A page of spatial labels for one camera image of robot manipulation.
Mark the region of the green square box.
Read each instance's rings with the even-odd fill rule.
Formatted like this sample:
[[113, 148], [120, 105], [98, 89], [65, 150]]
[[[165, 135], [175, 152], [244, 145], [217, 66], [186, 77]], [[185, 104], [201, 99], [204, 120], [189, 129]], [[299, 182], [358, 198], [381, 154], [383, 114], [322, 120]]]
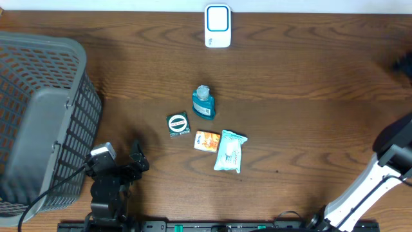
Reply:
[[177, 137], [191, 132], [189, 120], [185, 112], [167, 116], [167, 127], [170, 137]]

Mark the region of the orange tissue packet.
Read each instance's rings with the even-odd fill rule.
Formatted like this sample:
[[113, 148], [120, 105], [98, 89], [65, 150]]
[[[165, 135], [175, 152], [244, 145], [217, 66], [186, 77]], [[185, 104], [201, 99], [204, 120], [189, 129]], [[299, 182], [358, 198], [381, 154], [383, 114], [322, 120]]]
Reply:
[[197, 131], [194, 140], [194, 149], [216, 153], [221, 135], [206, 131]]

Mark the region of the teal mouthwash bottle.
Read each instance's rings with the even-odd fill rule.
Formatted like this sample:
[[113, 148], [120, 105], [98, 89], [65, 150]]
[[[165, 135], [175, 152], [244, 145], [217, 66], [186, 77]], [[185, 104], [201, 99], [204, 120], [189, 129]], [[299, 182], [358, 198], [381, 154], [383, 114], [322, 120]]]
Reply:
[[213, 120], [215, 118], [214, 97], [206, 85], [199, 86], [192, 93], [192, 109], [199, 117]]

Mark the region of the light blue wipes packet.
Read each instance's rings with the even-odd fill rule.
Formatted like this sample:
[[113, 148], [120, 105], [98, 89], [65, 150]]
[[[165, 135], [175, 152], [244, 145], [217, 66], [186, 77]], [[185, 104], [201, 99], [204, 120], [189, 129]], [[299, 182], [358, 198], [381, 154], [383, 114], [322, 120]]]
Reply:
[[241, 172], [241, 146], [248, 141], [247, 137], [232, 131], [223, 130], [214, 165], [215, 171], [235, 170]]

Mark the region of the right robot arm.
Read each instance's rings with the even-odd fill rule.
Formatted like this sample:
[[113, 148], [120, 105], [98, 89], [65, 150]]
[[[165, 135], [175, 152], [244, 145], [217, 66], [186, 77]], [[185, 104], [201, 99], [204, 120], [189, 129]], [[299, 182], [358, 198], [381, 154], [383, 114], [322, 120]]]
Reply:
[[337, 199], [315, 214], [306, 228], [353, 231], [359, 219], [389, 190], [411, 178], [411, 114], [385, 127], [372, 146], [366, 169]]

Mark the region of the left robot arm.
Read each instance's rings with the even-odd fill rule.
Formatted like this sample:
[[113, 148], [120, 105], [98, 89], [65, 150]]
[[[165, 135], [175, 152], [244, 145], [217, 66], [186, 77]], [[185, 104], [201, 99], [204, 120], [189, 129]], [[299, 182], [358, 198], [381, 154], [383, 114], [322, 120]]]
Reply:
[[134, 181], [149, 170], [149, 162], [135, 140], [131, 146], [129, 164], [118, 165], [111, 143], [95, 146], [84, 162], [85, 174], [93, 179], [91, 213], [83, 231], [140, 231], [140, 223], [128, 212], [129, 190]]

